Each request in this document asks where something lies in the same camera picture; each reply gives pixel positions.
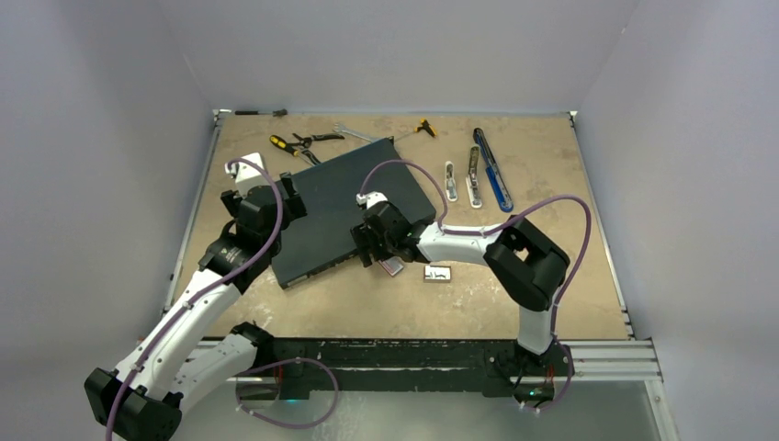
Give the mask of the white stapler part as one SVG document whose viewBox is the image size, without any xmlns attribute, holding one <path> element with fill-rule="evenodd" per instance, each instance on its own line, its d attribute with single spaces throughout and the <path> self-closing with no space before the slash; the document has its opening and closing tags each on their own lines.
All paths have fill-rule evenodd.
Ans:
<svg viewBox="0 0 779 441">
<path fill-rule="evenodd" d="M 457 201 L 457 183 L 454 174 L 454 164 L 451 161 L 445 162 L 445 188 L 447 200 L 451 202 Z"/>
</svg>

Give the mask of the blue stapler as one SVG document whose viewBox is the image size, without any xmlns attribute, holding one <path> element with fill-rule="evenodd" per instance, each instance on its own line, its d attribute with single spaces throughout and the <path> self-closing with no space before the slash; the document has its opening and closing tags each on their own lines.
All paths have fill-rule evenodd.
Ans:
<svg viewBox="0 0 779 441">
<path fill-rule="evenodd" d="M 512 197 L 502 179 L 500 168 L 482 128 L 474 129 L 473 139 L 480 147 L 480 152 L 485 162 L 485 171 L 500 210 L 506 213 L 511 212 L 514 209 Z"/>
</svg>

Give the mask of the red white staple box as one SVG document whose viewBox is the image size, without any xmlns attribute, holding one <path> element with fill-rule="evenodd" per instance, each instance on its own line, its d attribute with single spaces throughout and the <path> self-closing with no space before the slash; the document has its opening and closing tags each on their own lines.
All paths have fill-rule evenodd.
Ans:
<svg viewBox="0 0 779 441">
<path fill-rule="evenodd" d="M 379 264 L 391 277 L 397 276 L 404 269 L 404 263 L 397 256 L 382 260 Z"/>
</svg>

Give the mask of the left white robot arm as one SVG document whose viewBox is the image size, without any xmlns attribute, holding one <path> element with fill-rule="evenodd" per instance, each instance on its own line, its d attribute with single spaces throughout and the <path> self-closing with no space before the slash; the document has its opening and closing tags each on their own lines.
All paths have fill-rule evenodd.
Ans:
<svg viewBox="0 0 779 441">
<path fill-rule="evenodd" d="M 227 378 L 261 376 L 274 363 L 271 336 L 237 325 L 202 356 L 190 355 L 211 324 L 265 272 L 281 250 L 281 233 L 306 215 L 292 175 L 262 185 L 265 172 L 243 169 L 221 199 L 231 215 L 209 245 L 184 293 L 151 334 L 114 368 L 96 368 L 85 393 L 107 438 L 168 440 L 185 415 Z"/>
</svg>

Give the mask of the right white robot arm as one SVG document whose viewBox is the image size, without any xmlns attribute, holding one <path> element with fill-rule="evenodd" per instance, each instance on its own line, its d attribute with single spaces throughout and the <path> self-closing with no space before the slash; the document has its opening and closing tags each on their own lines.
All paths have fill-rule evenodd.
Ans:
<svg viewBox="0 0 779 441">
<path fill-rule="evenodd" d="M 410 222 L 379 192 L 357 196 L 356 204 L 363 221 L 351 234 L 364 266 L 398 257 L 407 263 L 488 267 L 519 308 L 518 367 L 536 374 L 550 364 L 554 314 L 568 285 L 570 258 L 530 220 L 512 216 L 483 227 Z"/>
</svg>

